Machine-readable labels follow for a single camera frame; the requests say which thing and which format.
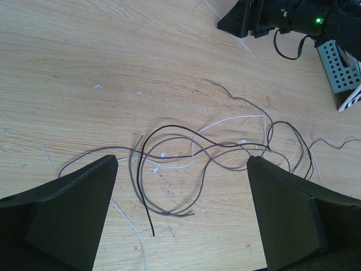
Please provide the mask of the white zip tie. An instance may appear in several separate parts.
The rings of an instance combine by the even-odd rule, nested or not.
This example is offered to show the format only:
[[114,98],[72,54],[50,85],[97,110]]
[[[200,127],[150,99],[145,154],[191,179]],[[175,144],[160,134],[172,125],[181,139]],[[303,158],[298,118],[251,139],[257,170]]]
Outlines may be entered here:
[[[215,16],[214,19],[214,25],[217,26],[217,23],[234,7],[237,1],[233,0],[205,0],[202,1],[205,3],[207,8],[211,11],[211,13]],[[249,48],[249,46],[244,42],[243,39],[236,38],[238,43],[241,44],[241,47],[245,49],[254,59],[256,59],[255,54],[253,51]]]

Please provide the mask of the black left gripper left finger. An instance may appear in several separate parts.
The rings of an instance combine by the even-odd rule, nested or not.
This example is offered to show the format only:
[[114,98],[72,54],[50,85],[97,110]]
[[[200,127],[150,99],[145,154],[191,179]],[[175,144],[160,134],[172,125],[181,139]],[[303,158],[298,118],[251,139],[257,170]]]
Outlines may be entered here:
[[1,270],[92,270],[117,170],[106,155],[1,199]]

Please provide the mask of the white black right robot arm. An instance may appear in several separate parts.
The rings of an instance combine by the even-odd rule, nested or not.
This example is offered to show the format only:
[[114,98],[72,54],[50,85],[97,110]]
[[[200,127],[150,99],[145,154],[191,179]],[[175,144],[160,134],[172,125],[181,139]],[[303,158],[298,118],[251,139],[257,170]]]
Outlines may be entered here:
[[219,30],[238,38],[302,33],[318,47],[334,40],[360,59],[360,1],[259,0],[238,1],[217,24]]

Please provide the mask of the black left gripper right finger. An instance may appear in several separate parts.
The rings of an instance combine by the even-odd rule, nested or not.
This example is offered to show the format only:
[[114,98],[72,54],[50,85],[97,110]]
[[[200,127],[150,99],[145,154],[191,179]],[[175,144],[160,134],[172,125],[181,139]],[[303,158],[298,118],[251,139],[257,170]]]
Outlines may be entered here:
[[247,162],[266,270],[360,270],[360,200]]

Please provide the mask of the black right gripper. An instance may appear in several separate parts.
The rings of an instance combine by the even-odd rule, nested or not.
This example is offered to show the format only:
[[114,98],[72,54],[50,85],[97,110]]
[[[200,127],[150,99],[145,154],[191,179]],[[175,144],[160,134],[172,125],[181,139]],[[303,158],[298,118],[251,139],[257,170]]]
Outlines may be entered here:
[[217,23],[217,28],[235,37],[260,38],[271,30],[289,33],[293,19],[293,1],[238,1]]

